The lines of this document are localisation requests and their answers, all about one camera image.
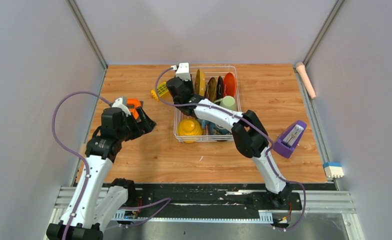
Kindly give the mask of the yellow dotted plate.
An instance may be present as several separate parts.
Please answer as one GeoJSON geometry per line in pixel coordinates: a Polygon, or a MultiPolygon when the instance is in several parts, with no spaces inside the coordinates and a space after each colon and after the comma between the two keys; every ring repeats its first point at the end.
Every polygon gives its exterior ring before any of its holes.
{"type": "Polygon", "coordinates": [[[205,73],[200,68],[196,72],[196,77],[194,81],[194,92],[202,97],[205,96],[206,77],[205,73]]]}

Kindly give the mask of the olive patterned plate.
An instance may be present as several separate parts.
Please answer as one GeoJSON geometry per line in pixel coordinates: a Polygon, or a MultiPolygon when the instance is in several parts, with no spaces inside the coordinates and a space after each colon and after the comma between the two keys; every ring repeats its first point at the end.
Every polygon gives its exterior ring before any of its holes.
{"type": "Polygon", "coordinates": [[[215,77],[211,77],[207,83],[204,97],[211,102],[214,102],[217,98],[217,80],[215,77]]]}

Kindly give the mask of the orange plate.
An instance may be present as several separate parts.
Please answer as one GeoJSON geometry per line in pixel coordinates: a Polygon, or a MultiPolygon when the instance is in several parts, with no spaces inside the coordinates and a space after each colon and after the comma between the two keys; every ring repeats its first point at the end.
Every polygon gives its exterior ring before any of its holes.
{"type": "Polygon", "coordinates": [[[228,72],[223,79],[223,97],[235,97],[237,92],[237,81],[233,73],[228,72]]]}

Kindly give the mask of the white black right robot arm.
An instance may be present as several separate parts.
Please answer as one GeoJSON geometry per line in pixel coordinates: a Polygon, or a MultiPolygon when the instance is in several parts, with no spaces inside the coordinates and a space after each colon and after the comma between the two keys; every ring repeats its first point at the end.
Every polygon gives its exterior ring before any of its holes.
{"type": "Polygon", "coordinates": [[[271,192],[269,201],[274,208],[282,209],[289,203],[292,189],[275,163],[268,133],[253,111],[238,112],[217,105],[192,93],[179,77],[169,79],[166,87],[172,96],[173,106],[184,115],[207,120],[232,134],[236,149],[257,166],[266,190],[271,192]]]}

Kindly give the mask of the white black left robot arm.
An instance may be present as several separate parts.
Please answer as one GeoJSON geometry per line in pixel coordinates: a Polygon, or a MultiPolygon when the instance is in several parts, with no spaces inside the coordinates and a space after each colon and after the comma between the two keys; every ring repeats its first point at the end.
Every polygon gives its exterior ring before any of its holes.
{"type": "Polygon", "coordinates": [[[108,223],[122,206],[133,206],[137,193],[134,182],[117,178],[107,195],[97,202],[104,180],[109,173],[122,143],[150,133],[156,123],[136,107],[138,118],[126,107],[109,107],[101,114],[101,125],[86,144],[84,168],[66,212],[58,223],[46,230],[50,240],[101,240],[108,223]]]}

